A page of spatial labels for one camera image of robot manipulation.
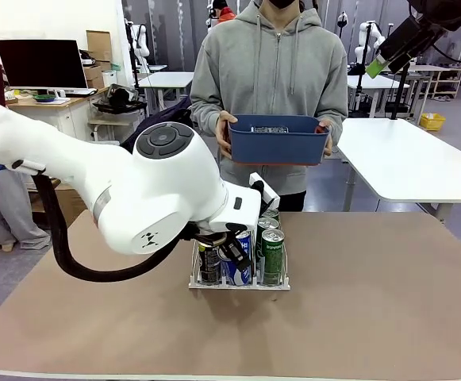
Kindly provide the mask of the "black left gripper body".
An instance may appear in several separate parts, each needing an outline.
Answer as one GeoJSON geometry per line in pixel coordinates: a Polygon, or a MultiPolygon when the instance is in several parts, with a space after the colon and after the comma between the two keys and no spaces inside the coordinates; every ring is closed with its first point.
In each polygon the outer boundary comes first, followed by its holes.
{"type": "Polygon", "coordinates": [[[204,230],[194,222],[189,222],[180,232],[180,239],[184,241],[196,240],[202,243],[225,243],[234,240],[237,235],[248,231],[246,225],[228,223],[223,232],[204,230]]]}

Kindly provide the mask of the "person's left hand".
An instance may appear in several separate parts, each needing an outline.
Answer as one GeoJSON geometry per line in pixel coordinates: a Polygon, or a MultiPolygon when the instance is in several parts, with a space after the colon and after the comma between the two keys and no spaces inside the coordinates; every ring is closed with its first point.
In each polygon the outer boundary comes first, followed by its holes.
{"type": "Polygon", "coordinates": [[[332,155],[332,134],[331,134],[331,122],[329,120],[319,120],[319,124],[315,129],[315,133],[327,133],[324,156],[332,155]]]}

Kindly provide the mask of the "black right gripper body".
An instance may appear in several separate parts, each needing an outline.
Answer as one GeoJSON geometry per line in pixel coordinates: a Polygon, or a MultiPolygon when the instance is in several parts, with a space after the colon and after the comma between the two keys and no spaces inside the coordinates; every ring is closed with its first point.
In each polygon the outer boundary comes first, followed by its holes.
{"type": "Polygon", "coordinates": [[[408,0],[423,23],[438,25],[449,31],[461,26],[461,0],[408,0]]]}

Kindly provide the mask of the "person's right hand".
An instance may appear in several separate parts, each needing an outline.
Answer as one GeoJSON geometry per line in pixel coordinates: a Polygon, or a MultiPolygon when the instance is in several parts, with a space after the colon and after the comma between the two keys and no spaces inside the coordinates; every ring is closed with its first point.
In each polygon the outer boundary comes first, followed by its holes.
{"type": "Polygon", "coordinates": [[[228,113],[227,111],[221,111],[219,113],[216,130],[215,130],[215,137],[221,151],[221,154],[228,158],[232,159],[232,149],[231,149],[231,140],[229,136],[229,125],[237,123],[238,119],[228,113]]]}

